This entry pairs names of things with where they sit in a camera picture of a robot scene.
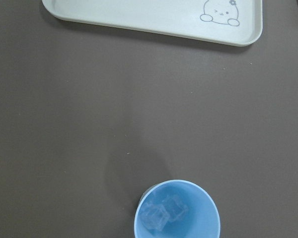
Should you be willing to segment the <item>light blue plastic cup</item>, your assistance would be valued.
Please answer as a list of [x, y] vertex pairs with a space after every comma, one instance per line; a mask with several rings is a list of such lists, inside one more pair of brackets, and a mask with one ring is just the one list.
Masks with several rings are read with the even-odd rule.
[[[148, 230], [140, 220], [144, 203], [162, 204], [168, 195], [179, 195], [189, 208], [182, 220], [165, 225], [162, 231]], [[147, 189], [136, 209], [134, 236], [137, 238], [218, 238], [221, 222], [217, 207], [200, 186], [186, 180], [168, 180]]]

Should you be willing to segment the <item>cream rabbit tray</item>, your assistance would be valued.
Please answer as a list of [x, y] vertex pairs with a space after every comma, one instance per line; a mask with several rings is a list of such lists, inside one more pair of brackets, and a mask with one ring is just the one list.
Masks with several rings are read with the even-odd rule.
[[54, 17], [244, 47], [263, 30], [261, 0], [44, 0]]

